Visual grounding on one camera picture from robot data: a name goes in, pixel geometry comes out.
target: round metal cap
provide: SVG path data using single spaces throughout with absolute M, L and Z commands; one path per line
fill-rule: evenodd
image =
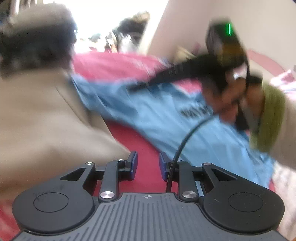
M 115 196 L 115 193 L 111 191 L 105 191 L 105 192 L 102 192 L 100 196 L 101 198 L 109 199 L 109 198 L 113 198 Z
M 185 191 L 182 193 L 182 196 L 185 198 L 195 198 L 197 194 L 194 191 Z

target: human hand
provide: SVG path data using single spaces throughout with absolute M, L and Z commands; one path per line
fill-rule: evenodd
M 265 101 L 261 85 L 250 84 L 244 95 L 246 88 L 246 80 L 244 78 L 235 80 L 233 73 L 230 72 L 226 74 L 226 80 L 228 87 L 222 94 L 214 94 L 210 88 L 203 86 L 205 100 L 213 108 L 214 112 L 225 109 L 225 111 L 219 114 L 220 119 L 228 123 L 235 122 L 238 114 L 238 103 L 232 104 L 232 102 L 238 98 L 244 98 L 254 117 L 259 118 L 263 112 Z

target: light blue shirt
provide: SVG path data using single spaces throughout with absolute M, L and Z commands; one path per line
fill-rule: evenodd
M 72 81 L 86 108 L 131 126 L 171 159 L 186 134 L 212 114 L 201 93 L 188 94 L 170 83 L 130 93 L 126 86 L 131 81 L 89 83 L 77 75 Z M 211 162 L 264 187 L 274 163 L 268 155 L 251 150 L 246 135 L 218 117 L 193 134 L 180 159 L 193 166 Z

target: person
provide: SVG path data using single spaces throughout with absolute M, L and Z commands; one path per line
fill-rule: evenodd
M 11 22 L 1 30 L 0 200 L 86 161 L 126 160 L 129 150 L 69 83 L 76 41 L 69 10 L 39 5 Z
M 226 76 L 229 86 L 222 94 L 214 94 L 208 88 L 203 89 L 206 102 L 214 111 L 229 106 L 219 115 L 224 122 L 234 123 L 238 113 L 238 104 L 232 104 L 243 96 L 254 117 L 258 118 L 257 131 L 250 130 L 250 146 L 269 153 L 279 163 L 296 169 L 296 105 L 283 92 L 267 83 L 250 84 L 246 89 L 246 80 L 233 74 Z

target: beige fabric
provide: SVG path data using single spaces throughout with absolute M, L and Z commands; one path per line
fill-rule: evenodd
M 0 80 L 0 198 L 87 161 L 104 165 L 128 155 L 103 119 L 86 111 L 62 69 Z

